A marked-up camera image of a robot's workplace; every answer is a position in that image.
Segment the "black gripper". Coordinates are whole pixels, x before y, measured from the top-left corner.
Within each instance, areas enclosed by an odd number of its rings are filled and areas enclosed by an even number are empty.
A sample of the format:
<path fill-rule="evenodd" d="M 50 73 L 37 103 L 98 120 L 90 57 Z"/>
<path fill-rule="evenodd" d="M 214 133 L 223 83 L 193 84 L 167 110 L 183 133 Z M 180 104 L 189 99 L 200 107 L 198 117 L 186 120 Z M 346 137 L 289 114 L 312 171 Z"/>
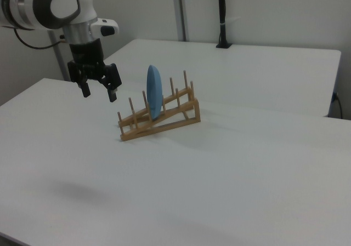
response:
<path fill-rule="evenodd" d="M 77 83 L 85 98 L 90 96 L 87 79 L 102 82 L 110 102 L 117 100 L 117 88 L 122 85 L 116 64 L 105 65 L 101 40 L 85 44 L 70 44 L 73 60 L 67 63 L 71 82 Z"/>

